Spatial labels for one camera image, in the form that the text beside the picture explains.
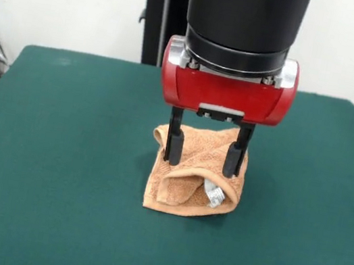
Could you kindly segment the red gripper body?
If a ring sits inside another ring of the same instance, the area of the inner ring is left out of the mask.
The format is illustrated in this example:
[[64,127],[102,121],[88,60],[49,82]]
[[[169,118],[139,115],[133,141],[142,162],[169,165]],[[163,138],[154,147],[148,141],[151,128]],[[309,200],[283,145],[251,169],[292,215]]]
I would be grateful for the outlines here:
[[297,61],[286,60],[278,75],[266,79],[234,77],[202,64],[189,68],[185,46],[185,37],[174,35],[164,51],[161,81],[167,104],[236,123],[275,126],[285,117],[297,93]]

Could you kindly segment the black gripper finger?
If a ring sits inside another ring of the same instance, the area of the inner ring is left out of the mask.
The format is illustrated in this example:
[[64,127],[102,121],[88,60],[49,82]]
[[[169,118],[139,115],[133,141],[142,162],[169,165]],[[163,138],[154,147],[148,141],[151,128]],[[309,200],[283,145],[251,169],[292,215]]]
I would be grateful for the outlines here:
[[222,170],[222,173],[226,178],[239,176],[255,126],[255,124],[241,124],[237,139],[230,144],[226,154]]
[[178,107],[172,107],[171,110],[168,137],[163,158],[173,166],[179,164],[182,154],[184,133],[180,127],[182,123],[183,111],[183,109]]

